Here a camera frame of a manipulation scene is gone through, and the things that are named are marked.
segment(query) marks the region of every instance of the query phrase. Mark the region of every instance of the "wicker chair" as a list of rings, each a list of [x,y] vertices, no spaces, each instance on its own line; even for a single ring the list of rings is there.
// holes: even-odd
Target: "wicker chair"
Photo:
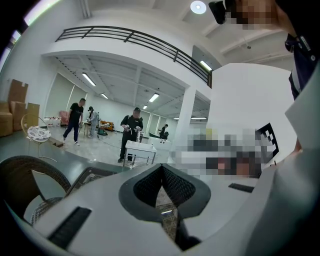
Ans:
[[[48,175],[53,178],[65,192],[71,187],[67,178],[55,167],[39,158],[20,155],[10,157],[0,163],[0,181],[3,199],[11,209],[21,218],[27,206],[37,196],[41,196],[43,202],[32,214],[33,225],[47,210],[58,203],[62,197],[45,199],[34,179],[32,171]]]

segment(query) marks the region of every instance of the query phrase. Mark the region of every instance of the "gray floor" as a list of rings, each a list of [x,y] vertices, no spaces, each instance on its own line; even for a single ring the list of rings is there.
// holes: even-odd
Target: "gray floor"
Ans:
[[[98,139],[97,131],[95,131],[93,138],[88,138],[87,131],[84,134],[84,130],[85,128],[83,127],[78,136],[80,146],[74,144],[74,131],[72,130],[67,136],[63,149],[91,161],[122,166],[122,163],[118,163],[123,135],[121,132],[107,131],[107,136],[99,136]],[[53,138],[61,141],[65,127],[52,127],[50,128],[50,132]],[[147,140],[147,138],[143,138],[142,143],[148,143]],[[158,150],[154,163],[167,163],[168,157],[169,151]]]
[[[61,141],[65,132],[64,127],[53,127],[50,129],[52,137]],[[88,138],[87,133],[84,136],[84,129],[80,131],[78,141],[80,146],[74,145],[73,130],[67,137],[66,143],[62,148],[44,143],[39,147],[39,155],[57,160],[41,158],[52,166],[60,170],[70,184],[73,184],[78,176],[88,167],[96,167],[103,170],[112,170],[114,172],[124,172],[129,168],[122,167],[117,163],[120,154],[122,133],[108,132],[108,136],[100,136],[95,133],[94,138]],[[35,143],[26,139],[22,131],[16,131],[10,136],[0,138],[0,162],[13,156],[38,156],[38,147]],[[155,163],[166,163],[169,152],[159,150]],[[35,180],[45,198],[63,197],[65,191],[51,177],[33,173]],[[32,213],[42,202],[40,196],[36,197],[25,211],[24,218],[31,221]]]

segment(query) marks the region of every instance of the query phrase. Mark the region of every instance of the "white chair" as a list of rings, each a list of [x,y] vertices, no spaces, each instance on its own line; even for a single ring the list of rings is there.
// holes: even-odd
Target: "white chair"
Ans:
[[[26,139],[29,141],[28,155],[30,155],[30,142],[33,142],[37,145],[38,158],[46,158],[57,162],[51,157],[39,156],[40,145],[46,143],[51,137],[49,127],[44,120],[34,114],[25,114],[21,118],[21,127]]]

